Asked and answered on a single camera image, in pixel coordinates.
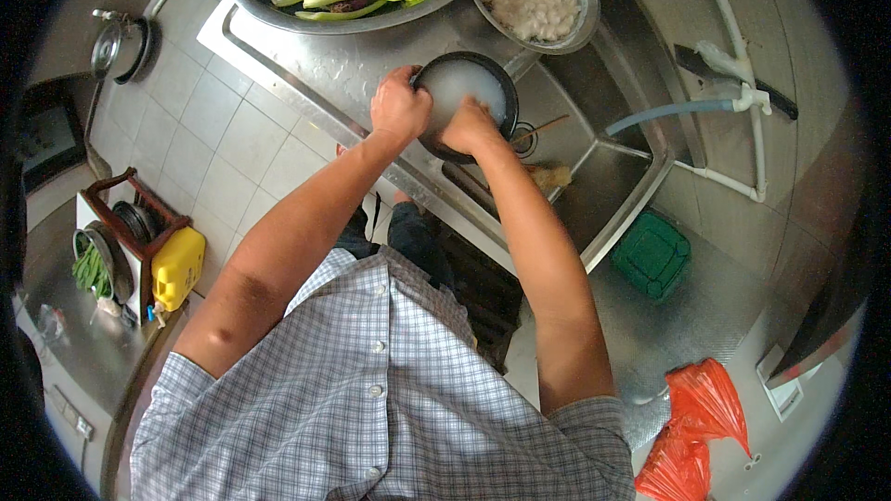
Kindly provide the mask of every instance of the kitchen knife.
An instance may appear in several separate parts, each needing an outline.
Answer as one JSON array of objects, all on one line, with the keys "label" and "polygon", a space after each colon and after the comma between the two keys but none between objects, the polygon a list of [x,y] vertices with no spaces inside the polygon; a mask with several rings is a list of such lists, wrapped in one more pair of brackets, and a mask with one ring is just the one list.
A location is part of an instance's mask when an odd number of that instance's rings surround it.
[{"label": "kitchen knife", "polygon": [[[700,78],[707,80],[736,80],[736,76],[721,73],[706,64],[706,61],[695,50],[685,47],[684,45],[674,44],[674,57],[677,64],[682,68],[695,73]],[[788,115],[791,120],[798,120],[798,106],[790,98],[776,91],[773,87],[767,85],[755,78],[755,85],[760,90],[767,91],[771,96],[771,104]]]}]

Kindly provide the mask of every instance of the checkered shirt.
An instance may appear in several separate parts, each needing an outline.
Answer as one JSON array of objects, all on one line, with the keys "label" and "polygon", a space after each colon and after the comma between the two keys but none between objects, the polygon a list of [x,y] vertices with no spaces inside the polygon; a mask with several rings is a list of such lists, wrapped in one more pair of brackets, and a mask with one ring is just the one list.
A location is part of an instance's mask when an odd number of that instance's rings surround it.
[{"label": "checkered shirt", "polygon": [[386,246],[332,250],[219,379],[171,353],[136,432],[132,498],[633,499],[621,403],[543,417],[427,279]]}]

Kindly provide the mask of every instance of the green beans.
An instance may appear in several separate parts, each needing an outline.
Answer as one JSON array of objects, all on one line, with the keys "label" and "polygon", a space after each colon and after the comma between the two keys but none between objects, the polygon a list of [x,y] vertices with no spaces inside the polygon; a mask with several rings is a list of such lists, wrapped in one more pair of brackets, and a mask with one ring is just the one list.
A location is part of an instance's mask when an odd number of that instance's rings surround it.
[{"label": "green beans", "polygon": [[99,255],[99,251],[93,244],[86,248],[84,254],[77,258],[71,266],[71,274],[75,284],[80,290],[90,290],[95,287],[96,298],[111,295],[111,281],[105,262]]}]

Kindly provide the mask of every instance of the hand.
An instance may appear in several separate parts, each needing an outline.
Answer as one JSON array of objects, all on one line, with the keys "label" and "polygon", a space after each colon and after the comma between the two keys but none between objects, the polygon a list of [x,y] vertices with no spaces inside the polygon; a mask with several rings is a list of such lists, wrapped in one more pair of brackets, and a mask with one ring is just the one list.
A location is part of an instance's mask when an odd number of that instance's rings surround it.
[{"label": "hand", "polygon": [[390,71],[378,85],[372,99],[373,131],[393,134],[406,144],[424,133],[433,108],[427,90],[413,90],[408,84],[420,66],[402,66]]},{"label": "hand", "polygon": [[507,143],[489,115],[488,106],[479,103],[473,95],[465,95],[454,112],[451,122],[440,136],[443,144],[458,153],[473,155],[479,147]]}]

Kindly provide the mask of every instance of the shirt sleeve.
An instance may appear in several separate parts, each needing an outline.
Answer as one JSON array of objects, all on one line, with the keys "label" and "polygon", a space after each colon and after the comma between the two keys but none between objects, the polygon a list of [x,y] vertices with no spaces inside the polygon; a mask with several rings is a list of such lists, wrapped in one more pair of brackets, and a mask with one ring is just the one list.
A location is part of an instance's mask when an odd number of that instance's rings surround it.
[{"label": "shirt sleeve", "polygon": [[558,408],[548,420],[597,464],[613,490],[612,498],[634,499],[631,450],[622,437],[625,412],[621,400],[584,398]]},{"label": "shirt sleeve", "polygon": [[179,442],[177,419],[193,406],[216,379],[184,356],[171,352],[158,383],[151,389],[151,403],[142,415],[130,454],[131,498],[173,499],[178,489],[169,473],[164,472],[175,457]]}]

